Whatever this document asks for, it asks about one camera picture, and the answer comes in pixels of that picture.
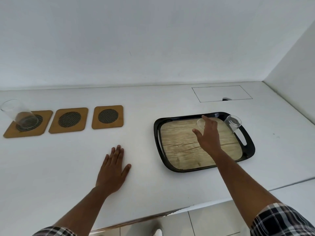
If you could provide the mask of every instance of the forearm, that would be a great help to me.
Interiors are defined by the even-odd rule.
[[[54,226],[70,229],[78,236],[88,236],[108,194],[100,187],[93,188]]]
[[[272,203],[280,202],[224,151],[212,158],[248,227],[251,227],[254,218],[263,208]]]

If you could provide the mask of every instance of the tile floor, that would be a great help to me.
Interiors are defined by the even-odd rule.
[[[245,222],[234,202],[228,201],[104,231],[93,236],[152,236],[152,230],[158,224],[162,226],[164,236],[240,236]]]

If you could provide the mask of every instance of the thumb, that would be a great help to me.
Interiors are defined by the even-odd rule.
[[[123,172],[121,173],[121,176],[123,178],[123,180],[125,181],[129,171],[130,171],[130,168],[131,168],[131,164],[128,164],[127,166],[125,166]]]
[[[201,132],[199,132],[199,130],[197,130],[197,129],[194,128],[194,129],[192,130],[192,132],[196,135],[198,141],[201,140],[202,134],[201,134]]]

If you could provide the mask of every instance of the person's right arm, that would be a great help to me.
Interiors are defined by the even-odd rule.
[[[251,227],[261,210],[270,204],[280,203],[280,201],[258,184],[221,149],[218,123],[206,116],[202,116],[202,118],[206,122],[203,135],[197,129],[193,129],[193,132],[202,149],[215,161],[242,218],[247,226]]]

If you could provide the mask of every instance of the plaid sleeve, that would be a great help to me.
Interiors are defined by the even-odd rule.
[[[37,233],[33,234],[33,236],[77,236],[77,235],[67,228],[50,226],[50,227],[47,227],[38,231]]]
[[[251,236],[315,236],[314,226],[293,208],[275,203],[254,219]]]

